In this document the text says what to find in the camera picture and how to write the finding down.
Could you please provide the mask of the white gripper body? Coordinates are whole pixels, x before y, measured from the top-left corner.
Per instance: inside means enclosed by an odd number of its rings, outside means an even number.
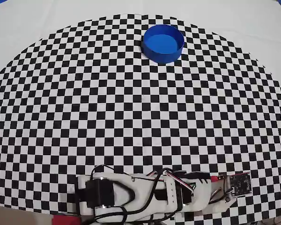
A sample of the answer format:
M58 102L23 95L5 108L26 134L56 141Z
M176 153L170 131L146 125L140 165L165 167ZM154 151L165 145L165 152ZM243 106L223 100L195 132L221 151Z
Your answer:
M193 210L203 210L207 207L211 196L211 178L207 172L196 172L196 188L194 189Z

